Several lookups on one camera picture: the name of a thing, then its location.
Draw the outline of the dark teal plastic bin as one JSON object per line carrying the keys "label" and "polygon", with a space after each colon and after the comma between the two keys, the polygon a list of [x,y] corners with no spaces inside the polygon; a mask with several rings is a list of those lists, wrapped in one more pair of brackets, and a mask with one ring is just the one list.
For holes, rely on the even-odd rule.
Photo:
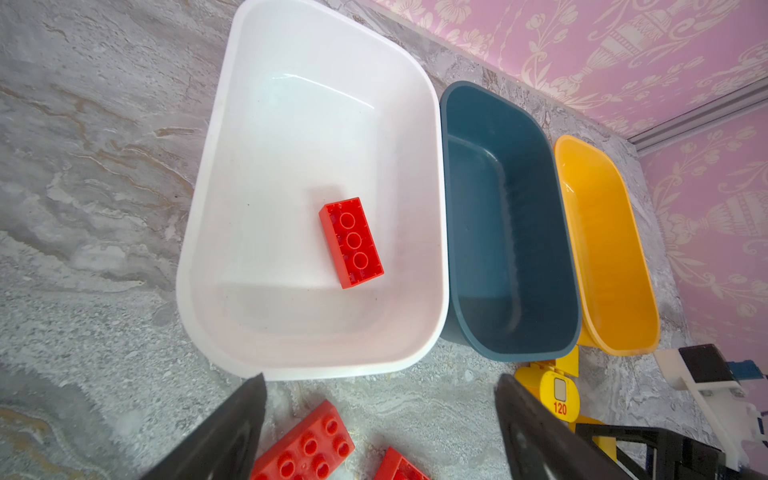
{"label": "dark teal plastic bin", "polygon": [[440,114],[450,290],[442,337],[504,363],[567,355],[582,313],[545,133],[466,81],[443,92]]}

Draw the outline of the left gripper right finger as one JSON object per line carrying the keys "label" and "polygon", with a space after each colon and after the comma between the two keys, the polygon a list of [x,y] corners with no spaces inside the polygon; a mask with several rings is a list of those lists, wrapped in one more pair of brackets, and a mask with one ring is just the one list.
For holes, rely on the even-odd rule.
{"label": "left gripper right finger", "polygon": [[513,479],[626,479],[596,446],[572,433],[510,374],[494,388],[495,406]]}

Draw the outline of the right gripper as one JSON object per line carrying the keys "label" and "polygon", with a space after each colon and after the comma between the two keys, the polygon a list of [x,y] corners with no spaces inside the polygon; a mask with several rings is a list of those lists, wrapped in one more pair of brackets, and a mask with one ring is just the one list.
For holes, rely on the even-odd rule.
{"label": "right gripper", "polygon": [[[594,437],[612,437],[617,441],[616,463],[632,479],[765,479],[767,476],[749,467],[726,466],[725,453],[690,437],[657,427],[615,425],[578,425],[575,434],[596,446]],[[645,447],[645,460],[637,462],[624,452],[621,442]]]}

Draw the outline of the white plastic bin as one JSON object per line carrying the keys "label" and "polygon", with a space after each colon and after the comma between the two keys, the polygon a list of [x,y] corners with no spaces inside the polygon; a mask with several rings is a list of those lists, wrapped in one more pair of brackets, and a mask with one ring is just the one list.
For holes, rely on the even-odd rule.
{"label": "white plastic bin", "polygon": [[[384,274],[343,289],[319,211],[359,197]],[[437,94],[403,48],[314,1],[246,1],[176,275],[216,366],[310,380],[420,361],[448,309]]]}

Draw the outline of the yellow lego brick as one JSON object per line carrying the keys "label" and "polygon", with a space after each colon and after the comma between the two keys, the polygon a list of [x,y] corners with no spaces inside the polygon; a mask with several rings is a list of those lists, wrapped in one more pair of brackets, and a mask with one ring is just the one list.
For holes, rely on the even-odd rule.
{"label": "yellow lego brick", "polygon": [[[569,424],[569,429],[572,432],[576,432],[578,425],[603,425],[600,420],[593,419],[591,417],[579,415],[575,422]],[[618,462],[617,457],[617,441],[612,437],[594,437],[593,443],[599,447],[599,449],[611,458],[615,463]]]}

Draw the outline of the long red lego brick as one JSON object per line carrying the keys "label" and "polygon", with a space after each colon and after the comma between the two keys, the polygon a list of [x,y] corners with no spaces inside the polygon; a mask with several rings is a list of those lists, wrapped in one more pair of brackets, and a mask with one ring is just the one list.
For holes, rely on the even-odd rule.
{"label": "long red lego brick", "polygon": [[255,460],[250,479],[328,479],[354,450],[336,407],[325,400]]}

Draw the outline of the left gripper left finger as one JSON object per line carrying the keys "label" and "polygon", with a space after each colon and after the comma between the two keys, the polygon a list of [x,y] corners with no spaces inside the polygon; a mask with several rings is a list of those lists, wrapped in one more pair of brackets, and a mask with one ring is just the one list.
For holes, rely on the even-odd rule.
{"label": "left gripper left finger", "polygon": [[267,388],[259,374],[245,381],[146,479],[248,479],[265,418]]}

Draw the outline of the yellow plastic bin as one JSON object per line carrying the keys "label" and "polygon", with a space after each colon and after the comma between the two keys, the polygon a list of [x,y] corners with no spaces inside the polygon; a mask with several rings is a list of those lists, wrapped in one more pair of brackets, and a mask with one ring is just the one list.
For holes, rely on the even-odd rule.
{"label": "yellow plastic bin", "polygon": [[661,321],[626,184],[604,152],[570,135],[554,146],[582,302],[578,343],[652,353]]}

